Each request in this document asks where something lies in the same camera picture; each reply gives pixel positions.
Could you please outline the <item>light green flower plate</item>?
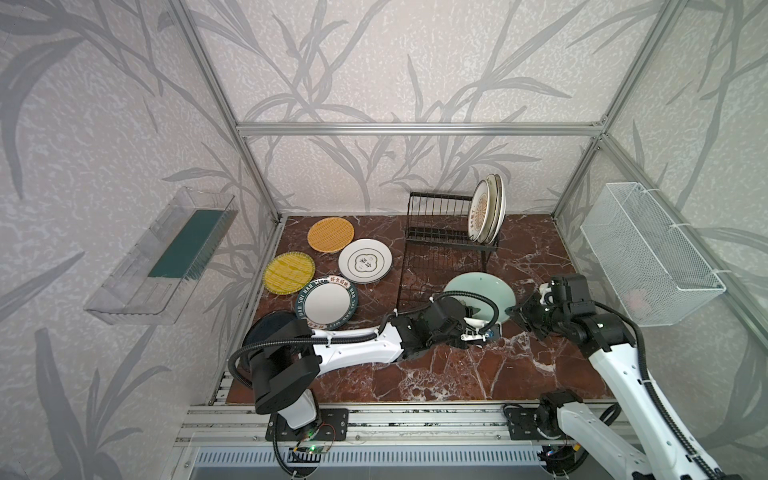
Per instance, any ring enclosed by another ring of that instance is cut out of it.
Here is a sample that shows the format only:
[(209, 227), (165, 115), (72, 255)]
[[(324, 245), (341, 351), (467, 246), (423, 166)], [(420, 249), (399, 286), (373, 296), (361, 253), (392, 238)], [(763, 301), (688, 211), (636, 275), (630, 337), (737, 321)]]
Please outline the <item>light green flower plate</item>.
[[(499, 310), (497, 324), (503, 324), (510, 319), (506, 313), (508, 308), (516, 305), (516, 297), (512, 288), (502, 279), (484, 272), (469, 272), (454, 277), (443, 289), (448, 291), (464, 291), (482, 295), (496, 304)], [(490, 322), (493, 316), (492, 308), (485, 302), (467, 296), (457, 296), (470, 312), (468, 318)]]

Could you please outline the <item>white plate cloud emblem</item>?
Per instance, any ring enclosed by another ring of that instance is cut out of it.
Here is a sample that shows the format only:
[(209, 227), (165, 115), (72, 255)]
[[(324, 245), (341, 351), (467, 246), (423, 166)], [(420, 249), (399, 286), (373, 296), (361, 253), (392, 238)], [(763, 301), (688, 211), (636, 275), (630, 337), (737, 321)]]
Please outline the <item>white plate cloud emblem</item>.
[(351, 242), (340, 253), (338, 268), (342, 276), (355, 284), (370, 284), (383, 279), (393, 266), (389, 247), (375, 239)]

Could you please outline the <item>black wire dish rack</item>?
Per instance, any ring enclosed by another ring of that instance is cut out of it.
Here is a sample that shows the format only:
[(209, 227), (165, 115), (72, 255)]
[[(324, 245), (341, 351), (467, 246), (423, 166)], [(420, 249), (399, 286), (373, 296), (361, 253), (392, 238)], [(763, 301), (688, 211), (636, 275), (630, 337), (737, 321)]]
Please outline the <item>black wire dish rack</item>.
[(471, 202), (470, 195), (410, 194), (397, 295), (399, 309), (422, 305), (458, 275), (487, 270), (499, 241), (481, 244), (469, 238), (467, 223)]

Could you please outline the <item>sunburst plate teal rim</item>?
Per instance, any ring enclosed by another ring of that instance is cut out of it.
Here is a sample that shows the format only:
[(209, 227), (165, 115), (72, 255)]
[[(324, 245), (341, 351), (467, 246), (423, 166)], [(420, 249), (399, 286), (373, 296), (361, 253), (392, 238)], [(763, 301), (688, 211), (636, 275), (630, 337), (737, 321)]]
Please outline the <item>sunburst plate teal rim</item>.
[(489, 187), (489, 203), (488, 203), (488, 219), (486, 226), (484, 227), (483, 243), (489, 244), (492, 242), (492, 234), (495, 231), (495, 225), (497, 220), (497, 209), (500, 206), (500, 180), (497, 174), (490, 174), (486, 178), (487, 185)]

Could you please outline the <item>cream plate with plum blossoms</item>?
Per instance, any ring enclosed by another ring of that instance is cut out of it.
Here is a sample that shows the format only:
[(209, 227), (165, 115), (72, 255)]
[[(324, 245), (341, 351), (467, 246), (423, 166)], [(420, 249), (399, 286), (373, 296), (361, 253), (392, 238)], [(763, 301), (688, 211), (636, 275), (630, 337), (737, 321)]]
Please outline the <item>cream plate with plum blossoms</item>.
[(495, 230), (492, 237), (492, 240), (495, 241), (498, 238), (498, 235), (500, 233), (500, 230), (503, 225), (504, 216), (506, 213), (506, 191), (505, 191), (505, 185), (504, 181), (501, 178), (500, 175), (495, 174), (495, 179), (497, 183), (497, 219), (495, 224)]

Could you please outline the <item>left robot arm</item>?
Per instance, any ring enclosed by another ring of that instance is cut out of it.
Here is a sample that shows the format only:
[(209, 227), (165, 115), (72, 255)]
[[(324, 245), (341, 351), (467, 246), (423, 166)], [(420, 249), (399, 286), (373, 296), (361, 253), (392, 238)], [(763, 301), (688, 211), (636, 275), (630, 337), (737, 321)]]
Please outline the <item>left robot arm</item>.
[(315, 330), (296, 314), (277, 311), (252, 326), (227, 370), (252, 391), (256, 413), (303, 434), (321, 425), (310, 389), (316, 378), (358, 365), (410, 361), (440, 345), (484, 345), (499, 336), (501, 313), (490, 298), (466, 291), (436, 294), (420, 308), (393, 311), (365, 329)]

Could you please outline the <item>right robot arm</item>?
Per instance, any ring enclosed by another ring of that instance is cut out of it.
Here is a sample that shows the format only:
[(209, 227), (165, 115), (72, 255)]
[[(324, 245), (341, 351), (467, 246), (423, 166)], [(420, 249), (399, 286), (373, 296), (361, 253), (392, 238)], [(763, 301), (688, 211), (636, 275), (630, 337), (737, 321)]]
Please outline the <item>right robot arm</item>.
[(613, 393), (640, 445), (618, 435), (570, 390), (541, 396), (541, 435), (570, 438), (615, 479), (728, 478), (651, 376), (640, 328), (594, 301), (584, 276), (555, 276), (506, 312), (540, 340), (557, 335), (575, 344)]

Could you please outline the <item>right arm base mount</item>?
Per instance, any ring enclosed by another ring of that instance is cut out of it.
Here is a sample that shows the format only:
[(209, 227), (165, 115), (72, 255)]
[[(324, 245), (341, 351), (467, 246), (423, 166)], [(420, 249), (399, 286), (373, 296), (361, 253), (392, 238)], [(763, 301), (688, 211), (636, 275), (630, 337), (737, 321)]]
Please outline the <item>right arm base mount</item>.
[(535, 407), (507, 403), (502, 407), (512, 440), (564, 440), (567, 436), (559, 427), (557, 411), (565, 404), (583, 399), (569, 389), (542, 394)]

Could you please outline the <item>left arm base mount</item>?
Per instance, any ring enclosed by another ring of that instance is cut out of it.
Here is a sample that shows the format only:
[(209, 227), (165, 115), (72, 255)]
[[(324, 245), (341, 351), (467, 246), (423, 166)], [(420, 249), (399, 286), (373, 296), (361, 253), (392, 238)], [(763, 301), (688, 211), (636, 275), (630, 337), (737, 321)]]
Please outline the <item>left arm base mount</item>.
[(308, 424), (292, 428), (287, 420), (276, 413), (268, 422), (266, 440), (293, 441), (343, 441), (347, 436), (350, 411), (346, 408), (321, 408), (316, 418)]

